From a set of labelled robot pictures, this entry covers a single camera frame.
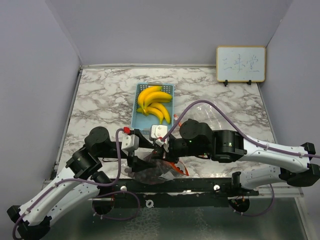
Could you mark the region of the clear orange zipper bag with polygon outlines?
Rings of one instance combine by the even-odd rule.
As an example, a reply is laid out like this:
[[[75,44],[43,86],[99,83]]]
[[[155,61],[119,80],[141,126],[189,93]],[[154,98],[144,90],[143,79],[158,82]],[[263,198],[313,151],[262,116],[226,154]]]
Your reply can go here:
[[[173,163],[159,159],[152,159],[152,154],[147,154],[146,152],[144,152],[141,156],[143,157],[143,161],[149,164],[154,164],[155,167],[139,172],[133,172],[126,163],[123,163],[121,165],[121,173],[139,183],[147,185],[162,184],[167,181],[172,181],[176,178],[189,176],[189,172],[182,161]]]

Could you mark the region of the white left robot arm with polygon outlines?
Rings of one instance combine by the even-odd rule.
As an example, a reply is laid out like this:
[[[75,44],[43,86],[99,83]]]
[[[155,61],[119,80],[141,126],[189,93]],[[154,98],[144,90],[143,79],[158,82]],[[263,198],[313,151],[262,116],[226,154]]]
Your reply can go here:
[[[84,139],[84,145],[66,162],[59,174],[35,197],[23,205],[13,205],[7,210],[14,222],[12,237],[15,240],[40,240],[51,226],[81,202],[95,197],[113,195],[113,187],[121,176],[117,171],[111,180],[101,170],[101,158],[116,159],[120,165],[126,159],[134,170],[145,170],[151,165],[134,154],[138,148],[153,149],[140,130],[128,127],[118,129],[124,138],[111,141],[109,131],[102,126],[93,128]]]

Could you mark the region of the light blue plastic basket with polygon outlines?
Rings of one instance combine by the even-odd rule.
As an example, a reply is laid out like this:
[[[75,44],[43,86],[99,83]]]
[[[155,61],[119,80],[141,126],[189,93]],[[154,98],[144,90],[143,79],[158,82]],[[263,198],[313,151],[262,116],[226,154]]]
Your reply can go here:
[[[153,87],[153,86],[156,86],[156,84],[139,82],[135,87],[135,97],[134,97],[134,104],[132,108],[132,117],[131,117],[131,128],[139,129],[145,135],[149,133],[152,125],[159,124],[159,119],[153,114],[151,114],[150,116],[145,116],[142,113],[137,112],[137,109],[140,107],[138,104],[138,96],[144,89],[148,87]],[[162,86],[163,92],[168,93],[172,96],[172,100],[169,103],[163,103],[163,105],[167,108],[171,118],[171,123],[167,123],[165,120],[163,120],[163,125],[168,126],[168,128],[171,128],[173,126],[173,116],[174,116],[175,87],[173,84],[169,84],[169,83],[164,83],[161,86]]]

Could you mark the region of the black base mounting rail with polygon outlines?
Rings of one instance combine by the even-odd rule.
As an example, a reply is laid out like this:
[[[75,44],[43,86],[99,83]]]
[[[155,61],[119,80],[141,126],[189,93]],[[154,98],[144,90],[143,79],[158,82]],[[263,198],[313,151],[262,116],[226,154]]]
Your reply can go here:
[[[103,188],[99,194],[108,194],[93,200],[95,207],[135,208],[137,200],[145,208],[151,200],[155,208],[227,207],[233,197],[258,196],[255,190],[232,186],[232,179],[225,178],[176,178],[161,184],[144,184],[133,179],[120,179],[117,184]]]

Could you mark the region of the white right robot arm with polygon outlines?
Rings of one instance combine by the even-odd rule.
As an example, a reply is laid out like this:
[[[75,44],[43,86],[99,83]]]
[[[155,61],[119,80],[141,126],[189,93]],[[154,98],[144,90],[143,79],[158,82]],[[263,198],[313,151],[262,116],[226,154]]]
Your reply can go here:
[[[240,196],[247,190],[285,182],[310,187],[320,179],[320,167],[310,162],[314,145],[285,146],[241,135],[233,130],[212,130],[208,124],[188,119],[179,128],[179,138],[168,136],[166,125],[153,125],[149,138],[160,158],[173,162],[180,157],[206,155],[219,163],[256,162],[265,168],[232,174],[229,189]]]

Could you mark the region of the small framed whiteboard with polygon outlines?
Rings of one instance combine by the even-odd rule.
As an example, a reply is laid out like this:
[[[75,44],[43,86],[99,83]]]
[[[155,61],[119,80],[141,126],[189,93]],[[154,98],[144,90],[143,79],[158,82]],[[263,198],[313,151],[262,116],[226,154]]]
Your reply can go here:
[[[216,48],[216,79],[229,83],[262,83],[266,79],[266,48],[264,46],[218,46]]]

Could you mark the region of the yellow banana bunch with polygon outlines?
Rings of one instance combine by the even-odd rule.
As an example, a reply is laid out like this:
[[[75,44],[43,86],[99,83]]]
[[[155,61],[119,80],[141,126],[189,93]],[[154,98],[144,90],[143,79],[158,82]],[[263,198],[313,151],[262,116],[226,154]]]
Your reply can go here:
[[[167,124],[171,123],[171,114],[164,104],[168,104],[173,100],[173,96],[162,91],[162,88],[162,86],[156,85],[142,90],[137,97],[138,107],[136,109],[137,113],[144,116],[156,116],[160,125],[164,121]]]

